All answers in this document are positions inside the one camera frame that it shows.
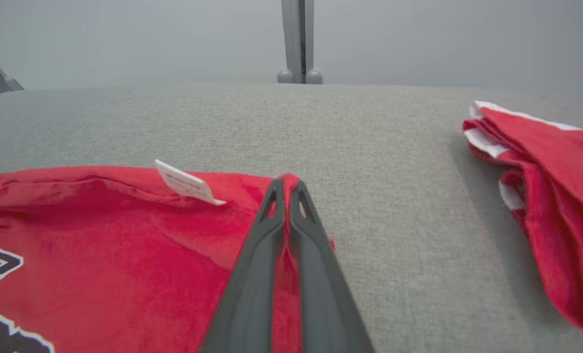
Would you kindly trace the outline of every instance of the red fabric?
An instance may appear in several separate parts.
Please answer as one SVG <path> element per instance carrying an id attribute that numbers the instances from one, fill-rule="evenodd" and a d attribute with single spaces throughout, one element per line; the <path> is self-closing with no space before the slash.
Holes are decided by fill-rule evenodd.
<path id="1" fill-rule="evenodd" d="M 0 174 L 0 250 L 23 257 L 0 279 L 0 316 L 59 352 L 197 351 L 272 179 L 194 175 L 227 204 L 180 197 L 151 169 Z M 282 178 L 288 215 L 298 178 Z M 274 352 L 300 351 L 297 266 L 286 245 Z"/>
<path id="2" fill-rule="evenodd" d="M 509 150 L 496 158 L 473 144 L 471 150 L 509 167 L 501 183 L 518 190 L 525 203 L 511 212 L 529 238 L 545 291 L 569 322 L 583 328 L 583 130 L 489 103 L 480 114 L 464 121 L 463 130 L 479 129 Z"/>

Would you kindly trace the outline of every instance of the gray tabletop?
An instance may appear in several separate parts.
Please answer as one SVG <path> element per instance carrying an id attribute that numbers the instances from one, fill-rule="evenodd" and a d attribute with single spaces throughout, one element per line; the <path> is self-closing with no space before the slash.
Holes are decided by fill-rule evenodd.
<path id="1" fill-rule="evenodd" d="M 473 100 L 583 127 L 556 97 L 397 86 L 176 85 L 0 95 L 0 172 L 63 165 L 275 177 L 312 194 L 379 352 L 583 352 L 549 303 Z"/>

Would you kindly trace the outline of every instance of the gray fabric surface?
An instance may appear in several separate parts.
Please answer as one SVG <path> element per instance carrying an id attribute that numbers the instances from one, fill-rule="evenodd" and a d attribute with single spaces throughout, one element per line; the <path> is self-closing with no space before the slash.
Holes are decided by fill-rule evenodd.
<path id="1" fill-rule="evenodd" d="M 500 170 L 461 133 L 489 100 L 583 127 L 559 98 L 393 86 L 184 85 L 0 95 L 0 172 L 63 165 L 275 177 L 309 187 L 379 352 L 583 352 Z"/>

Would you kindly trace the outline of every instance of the red garment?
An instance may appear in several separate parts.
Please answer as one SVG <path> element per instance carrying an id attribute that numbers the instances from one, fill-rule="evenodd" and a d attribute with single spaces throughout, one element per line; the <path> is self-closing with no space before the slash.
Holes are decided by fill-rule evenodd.
<path id="1" fill-rule="evenodd" d="M 549 299 L 583 328 L 583 130 L 488 102 L 470 111 L 471 150 L 509 167 L 502 199 L 529 238 Z"/>
<path id="2" fill-rule="evenodd" d="M 272 179 L 194 175 L 227 204 L 180 197 L 152 169 L 0 174 L 0 345 L 197 351 Z M 282 178 L 288 211 L 298 178 Z M 286 246 L 276 268 L 274 352 L 300 350 L 298 288 Z"/>

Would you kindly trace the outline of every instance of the clothing label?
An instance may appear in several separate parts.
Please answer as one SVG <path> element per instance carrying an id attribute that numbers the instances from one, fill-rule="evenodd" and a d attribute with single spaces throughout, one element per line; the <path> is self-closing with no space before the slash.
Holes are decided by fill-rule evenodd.
<path id="1" fill-rule="evenodd" d="M 196 199 L 212 203 L 216 206 L 224 205 L 226 201 L 216 200 L 211 188 L 201 179 L 182 172 L 162 161 L 155 159 L 154 164 L 161 173 L 168 187 L 176 191 L 180 196 L 195 197 Z"/>

